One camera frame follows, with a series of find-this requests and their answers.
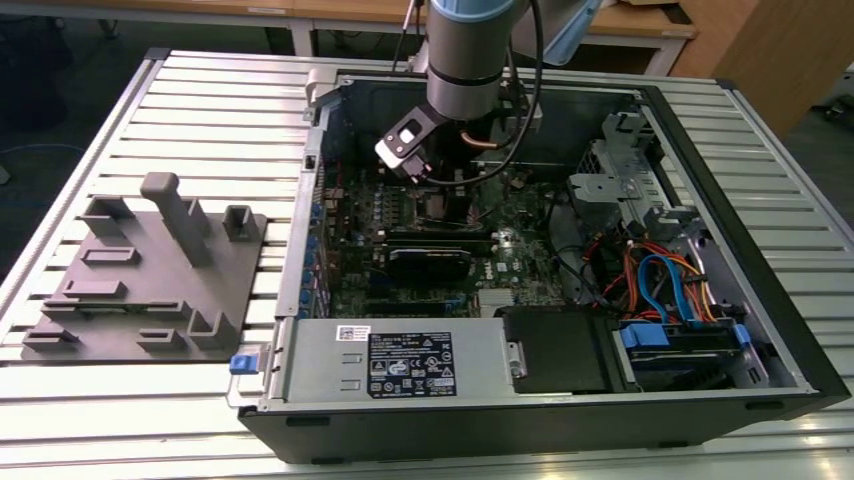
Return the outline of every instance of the metal slatted surface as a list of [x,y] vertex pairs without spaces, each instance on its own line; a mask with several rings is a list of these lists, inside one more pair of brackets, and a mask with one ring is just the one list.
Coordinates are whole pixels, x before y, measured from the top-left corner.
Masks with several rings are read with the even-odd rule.
[[[172,52],[138,79],[136,95],[101,144],[92,172],[69,203],[49,251],[33,257],[14,301],[0,323],[0,361],[20,358],[24,332],[38,320],[49,295],[86,234],[73,219],[92,194],[129,195],[133,209],[152,209],[137,196],[145,172],[169,170],[181,193],[199,196],[205,211],[239,201],[272,223],[252,287],[247,343],[271,339],[275,294],[287,254],[299,175],[305,73],[317,65],[385,69],[384,62]],[[850,233],[823,209],[802,172],[768,148],[755,122],[710,81],[549,72],[549,78],[607,85],[656,85],[827,354],[854,389],[854,252]],[[676,191],[687,192],[666,162]],[[347,478],[452,477],[497,473],[517,478],[614,478],[626,465],[639,478],[662,475],[719,478],[747,469],[776,468],[800,478],[847,478],[854,467],[854,401],[791,422],[754,425],[688,449],[607,451],[359,464],[292,466],[243,429],[229,407],[261,392],[257,377],[241,377],[236,396],[225,365],[134,365],[0,369],[0,468],[4,478],[136,478],[301,473]],[[775,455],[787,452],[786,456]],[[771,464],[766,459],[776,459]]]

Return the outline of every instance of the warning label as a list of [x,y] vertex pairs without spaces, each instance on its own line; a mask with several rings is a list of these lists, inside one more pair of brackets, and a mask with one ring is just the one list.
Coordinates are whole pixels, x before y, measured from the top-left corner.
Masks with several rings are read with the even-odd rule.
[[368,339],[372,398],[456,395],[451,333],[373,333]]

